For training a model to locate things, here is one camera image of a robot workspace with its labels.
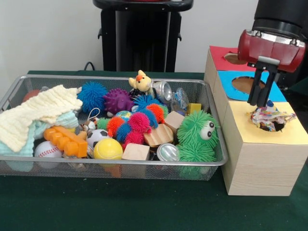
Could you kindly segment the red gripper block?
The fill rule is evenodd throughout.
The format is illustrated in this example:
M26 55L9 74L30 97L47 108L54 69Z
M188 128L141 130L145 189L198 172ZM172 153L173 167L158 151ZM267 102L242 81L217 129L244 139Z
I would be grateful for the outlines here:
M239 60L255 64L257 61L277 66L284 72L294 72L301 64L306 44L298 39L285 38L257 30L244 30L238 44ZM256 69L248 97L250 105L266 106L277 72L269 72L265 87L260 90L262 70Z

